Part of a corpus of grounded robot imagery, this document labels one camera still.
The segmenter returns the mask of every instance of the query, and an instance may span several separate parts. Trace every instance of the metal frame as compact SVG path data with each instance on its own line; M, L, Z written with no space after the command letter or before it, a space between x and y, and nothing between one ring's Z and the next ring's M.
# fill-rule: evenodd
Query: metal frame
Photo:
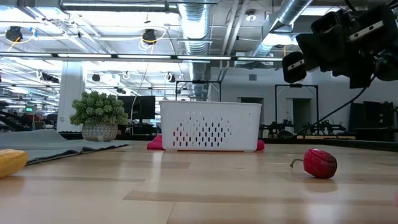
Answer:
M178 84L179 83L192 83L192 84L206 84L206 83L218 83L220 86L220 95L218 100L221 102L221 82L220 81L201 81L201 80L194 80L194 81L175 81L175 100L177 100L177 92L178 92Z
M318 95L318 85L302 85L302 84L276 84L275 85L275 122L278 123L278 96L277 89L278 86L288 86L291 88L302 88L303 86L314 87L315 88L315 96L317 101L317 122L319 121L319 95Z

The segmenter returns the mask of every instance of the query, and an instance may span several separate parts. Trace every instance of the plant pot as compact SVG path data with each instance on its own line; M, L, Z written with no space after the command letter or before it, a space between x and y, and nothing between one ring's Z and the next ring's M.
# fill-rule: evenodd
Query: plant pot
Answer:
M87 141L112 141L118 134L118 125L110 123L83 124L83 139Z

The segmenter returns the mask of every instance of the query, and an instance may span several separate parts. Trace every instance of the green plant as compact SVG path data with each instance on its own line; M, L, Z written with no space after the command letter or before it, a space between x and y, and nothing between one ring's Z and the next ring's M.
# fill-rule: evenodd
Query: green plant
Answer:
M80 125L84 123L127 124L128 114L124 112L123 102L115 95L83 92L81 100L73 100L72 107L76 113L70 116L70 123Z

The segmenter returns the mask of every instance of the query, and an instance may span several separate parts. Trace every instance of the white plastic basket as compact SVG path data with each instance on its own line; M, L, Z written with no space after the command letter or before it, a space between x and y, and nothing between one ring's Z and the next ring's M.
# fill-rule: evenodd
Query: white plastic basket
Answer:
M261 105L160 101L166 150L255 151Z

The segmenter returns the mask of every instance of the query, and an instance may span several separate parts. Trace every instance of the white pillar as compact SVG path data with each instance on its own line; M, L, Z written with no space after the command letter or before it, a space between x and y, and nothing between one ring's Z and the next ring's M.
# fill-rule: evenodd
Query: white pillar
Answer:
M57 131L81 131L81 126L70 124L69 116L76 113L72 101L81 99L86 86L86 71L81 62L64 62L61 76Z

